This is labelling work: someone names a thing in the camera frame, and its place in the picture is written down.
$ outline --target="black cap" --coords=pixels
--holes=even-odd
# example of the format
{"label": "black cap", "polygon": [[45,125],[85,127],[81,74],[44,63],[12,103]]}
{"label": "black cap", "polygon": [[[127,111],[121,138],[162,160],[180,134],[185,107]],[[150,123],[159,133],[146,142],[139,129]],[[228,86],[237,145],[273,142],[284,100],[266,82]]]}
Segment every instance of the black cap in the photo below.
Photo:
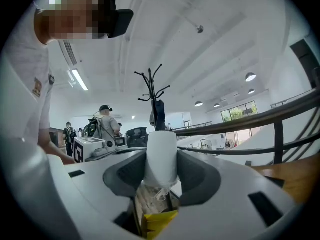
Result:
{"label": "black cap", "polygon": [[108,105],[102,105],[100,108],[99,108],[99,112],[101,112],[102,110],[110,110],[110,112],[113,110],[110,106]]}
{"label": "black cap", "polygon": [[116,38],[127,32],[134,16],[130,9],[117,10],[116,0],[99,0],[98,9],[92,11],[94,39]]}

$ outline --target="white shirt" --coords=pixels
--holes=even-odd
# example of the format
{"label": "white shirt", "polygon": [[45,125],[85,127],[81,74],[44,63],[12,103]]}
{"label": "white shirt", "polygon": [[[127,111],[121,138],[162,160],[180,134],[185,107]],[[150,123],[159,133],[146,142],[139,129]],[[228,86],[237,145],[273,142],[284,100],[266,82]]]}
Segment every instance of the white shirt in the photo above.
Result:
{"label": "white shirt", "polygon": [[[48,48],[38,40],[35,32],[36,9],[34,4],[30,6],[5,45],[12,67],[37,100],[37,107],[34,108],[34,114],[24,133],[24,139],[32,144],[38,144],[39,129],[50,128],[49,111],[53,87],[49,82],[51,71]],[[24,108],[21,107],[21,116],[23,113]]]}

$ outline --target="white ceiling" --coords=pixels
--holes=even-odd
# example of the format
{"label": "white ceiling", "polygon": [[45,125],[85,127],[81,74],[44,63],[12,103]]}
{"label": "white ceiling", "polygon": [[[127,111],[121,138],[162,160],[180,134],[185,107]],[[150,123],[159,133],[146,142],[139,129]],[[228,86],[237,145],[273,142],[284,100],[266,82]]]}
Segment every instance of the white ceiling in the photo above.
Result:
{"label": "white ceiling", "polygon": [[[49,45],[55,91],[72,101],[77,116],[86,105],[111,104],[123,111],[146,112],[147,93],[135,71],[154,72],[156,90],[171,85],[161,97],[168,112],[194,110],[197,100],[210,105],[249,89],[265,91],[273,65],[288,39],[285,0],[117,0],[118,9],[132,9],[134,18],[124,36],[115,39],[70,40],[77,68],[89,91],[68,83],[68,66],[58,42]],[[196,26],[204,27],[197,33]],[[257,78],[247,83],[245,76]]]}

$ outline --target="fluorescent light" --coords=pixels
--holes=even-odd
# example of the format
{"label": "fluorescent light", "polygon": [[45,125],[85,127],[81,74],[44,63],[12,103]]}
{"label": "fluorescent light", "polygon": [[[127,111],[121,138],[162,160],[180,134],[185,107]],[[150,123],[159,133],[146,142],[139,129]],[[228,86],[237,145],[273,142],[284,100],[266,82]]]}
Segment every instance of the fluorescent light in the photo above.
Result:
{"label": "fluorescent light", "polygon": [[200,107],[200,106],[202,106],[202,105],[203,105],[203,103],[202,103],[201,101],[197,101],[197,102],[194,104],[195,107]]}
{"label": "fluorescent light", "polygon": [[255,79],[256,78],[256,75],[254,74],[254,73],[248,73],[248,74],[246,74],[246,76],[245,76],[245,81],[246,82],[250,82],[250,81],[252,81],[253,79]]}
{"label": "fluorescent light", "polygon": [[85,91],[88,91],[88,88],[86,87],[84,81],[82,80],[81,76],[79,75],[79,72],[77,69],[72,70],[73,75],[77,79],[78,83],[81,85],[82,89]]}

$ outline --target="white cylinder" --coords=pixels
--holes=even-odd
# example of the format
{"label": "white cylinder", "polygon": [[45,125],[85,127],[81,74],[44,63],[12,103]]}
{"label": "white cylinder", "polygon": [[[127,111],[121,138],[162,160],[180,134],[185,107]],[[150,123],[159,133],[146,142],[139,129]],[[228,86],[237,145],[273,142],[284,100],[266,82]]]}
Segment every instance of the white cylinder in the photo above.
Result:
{"label": "white cylinder", "polygon": [[149,134],[146,149],[144,183],[170,189],[177,183],[177,135],[172,131]]}

